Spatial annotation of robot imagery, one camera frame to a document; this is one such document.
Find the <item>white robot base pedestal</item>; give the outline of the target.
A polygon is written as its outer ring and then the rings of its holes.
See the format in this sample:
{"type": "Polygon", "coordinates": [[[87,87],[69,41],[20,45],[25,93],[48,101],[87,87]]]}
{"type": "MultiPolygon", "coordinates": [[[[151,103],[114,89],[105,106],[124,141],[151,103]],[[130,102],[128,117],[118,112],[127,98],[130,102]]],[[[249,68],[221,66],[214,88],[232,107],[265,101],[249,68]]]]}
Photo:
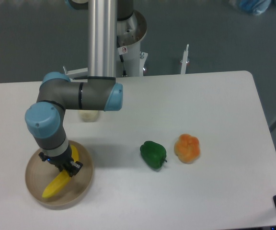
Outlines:
{"type": "Polygon", "coordinates": [[[141,42],[146,34],[146,19],[136,10],[128,19],[117,22],[117,77],[143,76],[148,54],[141,50],[141,42]]]}

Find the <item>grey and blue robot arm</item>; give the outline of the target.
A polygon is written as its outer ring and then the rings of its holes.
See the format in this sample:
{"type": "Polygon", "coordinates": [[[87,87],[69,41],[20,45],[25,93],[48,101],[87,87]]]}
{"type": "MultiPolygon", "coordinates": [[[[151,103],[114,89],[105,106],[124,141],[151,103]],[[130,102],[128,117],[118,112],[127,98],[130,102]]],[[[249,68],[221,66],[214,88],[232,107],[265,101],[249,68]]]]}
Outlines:
{"type": "Polygon", "coordinates": [[[25,122],[41,149],[41,160],[74,176],[82,163],[72,156],[63,127],[65,111],[121,109],[123,86],[116,82],[117,21],[128,19],[134,10],[131,0],[73,0],[71,5],[88,9],[87,81],[73,82],[59,72],[46,74],[25,122]]]}

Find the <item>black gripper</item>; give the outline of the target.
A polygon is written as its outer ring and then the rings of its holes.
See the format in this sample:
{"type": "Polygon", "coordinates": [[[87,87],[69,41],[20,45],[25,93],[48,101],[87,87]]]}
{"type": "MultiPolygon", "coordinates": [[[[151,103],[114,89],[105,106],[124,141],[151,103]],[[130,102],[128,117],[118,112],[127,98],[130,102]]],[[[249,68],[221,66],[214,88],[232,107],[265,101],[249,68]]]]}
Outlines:
{"type": "Polygon", "coordinates": [[[62,154],[58,156],[47,156],[43,152],[38,154],[41,161],[48,161],[50,164],[55,165],[60,171],[64,170],[69,177],[75,176],[83,167],[80,161],[73,161],[72,150],[67,148],[62,154]]]}

